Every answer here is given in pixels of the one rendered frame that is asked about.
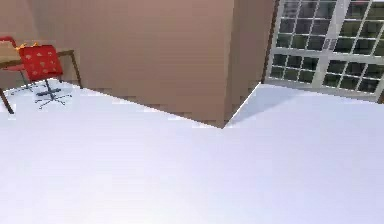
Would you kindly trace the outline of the white grid window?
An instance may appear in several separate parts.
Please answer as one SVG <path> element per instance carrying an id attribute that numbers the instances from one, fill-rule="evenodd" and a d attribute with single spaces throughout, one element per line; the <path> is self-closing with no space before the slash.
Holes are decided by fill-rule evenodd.
<path id="1" fill-rule="evenodd" d="M 384 104 L 384 0 L 277 0 L 265 82 Z"/>

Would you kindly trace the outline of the red swivel office chair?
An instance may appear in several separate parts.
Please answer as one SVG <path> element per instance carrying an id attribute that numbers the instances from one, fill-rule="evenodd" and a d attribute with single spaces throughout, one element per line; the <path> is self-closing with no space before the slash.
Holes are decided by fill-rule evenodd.
<path id="1" fill-rule="evenodd" d="M 57 96 L 56 93 L 60 92 L 61 89 L 52 89 L 48 82 L 50 78 L 63 75 L 56 48 L 53 45 L 32 45 L 20 48 L 18 53 L 28 80 L 31 82 L 43 80 L 45 82 L 47 90 L 38 94 L 48 95 L 48 98 L 36 100 L 36 103 L 40 102 L 39 108 L 42 109 L 45 105 L 54 101 L 64 105 L 65 102 L 62 101 L 62 98 L 71 97 L 71 94 Z"/>

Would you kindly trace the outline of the red chair with grey legs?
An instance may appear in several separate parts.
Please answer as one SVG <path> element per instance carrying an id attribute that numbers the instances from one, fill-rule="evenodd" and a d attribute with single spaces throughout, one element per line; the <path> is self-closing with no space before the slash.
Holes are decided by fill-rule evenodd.
<path id="1" fill-rule="evenodd" d="M 18 51 L 18 49 L 21 47 L 21 46 L 20 47 L 17 46 L 16 41 L 14 40 L 14 38 L 12 36 L 0 36 L 0 43 L 10 43 L 16 51 Z M 23 73 L 23 71 L 25 69 L 24 69 L 24 66 L 22 64 L 5 67 L 5 68 L 3 68 L 3 70 L 12 71 L 12 72 L 19 72 L 20 76 L 22 78 L 22 81 L 25 85 L 23 88 L 20 88 L 18 90 L 11 92 L 11 95 L 14 95 L 16 92 L 20 92 L 22 90 L 29 90 L 29 91 L 33 92 L 32 88 L 29 86 L 29 82 L 27 81 L 27 79 Z"/>

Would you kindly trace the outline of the brown wooden table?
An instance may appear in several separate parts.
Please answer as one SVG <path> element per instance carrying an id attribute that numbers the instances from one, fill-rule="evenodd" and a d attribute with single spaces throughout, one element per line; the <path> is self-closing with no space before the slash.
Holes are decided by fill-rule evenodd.
<path id="1" fill-rule="evenodd" d="M 82 87 L 81 76 L 79 73 L 79 68 L 77 65 L 76 57 L 75 57 L 75 51 L 70 48 L 58 48 L 57 55 L 59 57 L 69 56 L 71 58 L 74 71 L 77 77 L 77 82 L 79 86 Z M 22 63 L 21 58 L 17 54 L 13 46 L 11 44 L 4 44 L 3 41 L 0 41 L 0 69 L 3 69 L 5 67 L 20 65 L 21 63 Z M 0 98 L 2 99 L 4 106 L 8 110 L 8 113 L 13 114 L 14 110 L 12 109 L 1 87 L 0 87 Z"/>

